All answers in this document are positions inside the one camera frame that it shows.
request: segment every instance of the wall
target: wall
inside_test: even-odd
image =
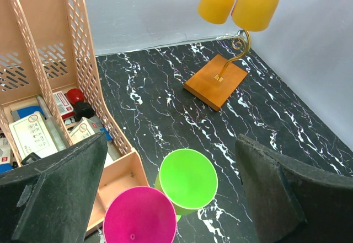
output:
[[[86,0],[97,55],[236,33],[199,0]],[[353,0],[281,0],[253,49],[353,149]]]

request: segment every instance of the black marble surface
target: black marble surface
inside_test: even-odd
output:
[[[183,89],[216,54],[234,56],[229,40],[98,57],[106,104],[141,155],[154,185],[169,152],[192,148],[214,164],[216,198],[182,217],[174,242],[255,243],[234,157],[238,134],[317,168],[353,176],[353,152],[251,51],[237,62],[249,74],[219,112]],[[101,232],[86,242],[103,243]]]

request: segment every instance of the cup rim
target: cup rim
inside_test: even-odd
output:
[[[162,188],[162,191],[163,191],[163,193],[164,193],[164,188],[163,188],[163,184],[162,184],[162,180],[161,180],[161,169],[162,169],[163,163],[166,161],[166,158],[167,158],[169,155],[171,155],[171,154],[174,153],[174,152],[181,151],[181,150],[191,150],[191,151],[193,151],[193,152],[199,153],[200,155],[202,155],[204,158],[207,159],[207,161],[208,161],[208,162],[210,163],[210,165],[212,166],[213,171],[214,171],[214,173],[215,173],[215,175],[216,175],[216,189],[215,189],[215,194],[212,196],[212,198],[210,199],[210,201],[208,201],[206,204],[204,204],[203,206],[198,207],[198,208],[189,208],[189,207],[181,206],[181,205],[179,205],[178,203],[175,203],[171,198],[169,198],[168,195],[165,195],[165,196],[166,196],[174,205],[176,205],[176,206],[178,206],[178,207],[180,207],[180,208],[182,208],[182,209],[186,209],[186,210],[199,210],[199,209],[202,209],[203,207],[205,207],[206,205],[208,205],[209,203],[211,203],[211,202],[213,201],[213,199],[215,198],[215,196],[216,196],[216,194],[217,194],[217,190],[218,190],[218,175],[217,175],[216,169],[215,169],[214,165],[211,163],[211,161],[210,161],[205,155],[203,155],[201,152],[198,152],[197,150],[191,149],[191,148],[179,148],[179,149],[176,149],[176,150],[170,152],[167,156],[165,156],[165,158],[163,159],[162,164],[161,164],[161,166],[160,166],[160,168],[159,168],[159,172],[158,172],[158,173],[159,173],[159,175],[158,175],[159,183],[161,184],[161,188]]]
[[[102,234],[103,234],[103,237],[104,237],[104,241],[105,241],[105,242],[106,242],[105,233],[104,233],[105,218],[106,218],[106,214],[107,214],[107,212],[109,211],[110,207],[113,205],[113,203],[115,202],[115,200],[116,200],[119,196],[121,196],[123,193],[126,193],[126,192],[128,192],[128,191],[130,191],[130,190],[133,190],[133,189],[136,189],[136,188],[141,188],[141,187],[143,187],[143,188],[148,188],[148,189],[150,189],[150,190],[155,190],[155,191],[157,191],[157,193],[161,193],[166,199],[168,199],[168,202],[170,203],[170,205],[171,205],[171,207],[172,207],[172,209],[173,209],[173,212],[174,212],[174,214],[175,214],[175,229],[174,229],[174,236],[173,236],[171,242],[173,242],[173,240],[175,239],[175,236],[176,236],[176,234],[177,234],[177,231],[176,231],[176,230],[177,230],[177,228],[178,228],[178,221],[176,220],[176,219],[177,219],[177,213],[176,213],[176,211],[175,211],[175,208],[174,208],[174,206],[173,206],[171,200],[168,198],[168,196],[165,195],[163,192],[161,192],[161,191],[159,191],[159,190],[157,190],[156,188],[153,188],[153,187],[149,187],[149,186],[135,186],[135,187],[131,187],[131,188],[127,189],[126,191],[124,191],[124,192],[122,192],[121,194],[119,194],[118,196],[116,196],[115,199],[114,199],[114,200],[110,203],[110,205],[107,207],[107,209],[106,209],[106,211],[105,211],[105,215],[104,215],[104,219],[103,219],[103,226],[102,226],[102,231],[101,231]]]

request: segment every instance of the red bulb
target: red bulb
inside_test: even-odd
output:
[[[78,101],[84,101],[83,98],[83,93],[79,89],[71,89],[67,92],[66,94],[67,100],[72,104],[73,106],[76,104]]]

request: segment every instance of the wooden lamp base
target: wooden lamp base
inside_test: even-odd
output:
[[[217,80],[216,77],[226,62],[224,57],[217,55],[184,84],[184,89],[215,111],[222,107],[248,74],[231,63],[222,75],[223,79]]]

